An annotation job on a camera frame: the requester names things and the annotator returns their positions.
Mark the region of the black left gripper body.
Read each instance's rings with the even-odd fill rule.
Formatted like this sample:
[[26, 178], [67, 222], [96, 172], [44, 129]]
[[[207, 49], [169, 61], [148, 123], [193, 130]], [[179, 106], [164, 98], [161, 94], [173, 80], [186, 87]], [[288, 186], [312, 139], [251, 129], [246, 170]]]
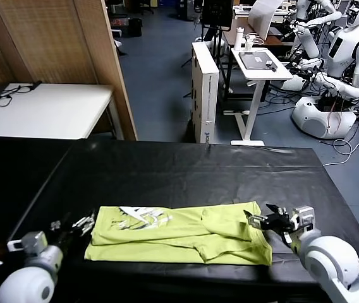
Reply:
[[61, 250], [67, 250], [71, 243], [81, 236], [81, 230], [77, 229], [59, 229], [51, 232], [50, 242], [51, 246], [56, 246]]

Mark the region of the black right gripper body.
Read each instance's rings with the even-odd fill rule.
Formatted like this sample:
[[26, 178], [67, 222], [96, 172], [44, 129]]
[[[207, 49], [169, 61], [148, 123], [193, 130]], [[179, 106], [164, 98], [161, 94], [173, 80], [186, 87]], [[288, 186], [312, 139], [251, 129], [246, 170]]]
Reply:
[[289, 213], [271, 213], [260, 216], [260, 229], [272, 230], [279, 235], [283, 241], [286, 241], [290, 233], [296, 231], [297, 223], [293, 221]]

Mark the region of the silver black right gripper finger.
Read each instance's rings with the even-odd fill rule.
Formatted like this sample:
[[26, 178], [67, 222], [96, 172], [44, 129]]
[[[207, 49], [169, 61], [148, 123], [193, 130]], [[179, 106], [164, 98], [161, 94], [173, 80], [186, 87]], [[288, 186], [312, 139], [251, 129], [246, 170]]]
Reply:
[[267, 217], [262, 215], [254, 215], [247, 210], [243, 210], [247, 223], [255, 229], [263, 230], [266, 223]]
[[286, 207], [266, 204], [266, 207], [270, 209], [271, 213], [267, 215], [268, 218], [289, 218], [289, 213]]

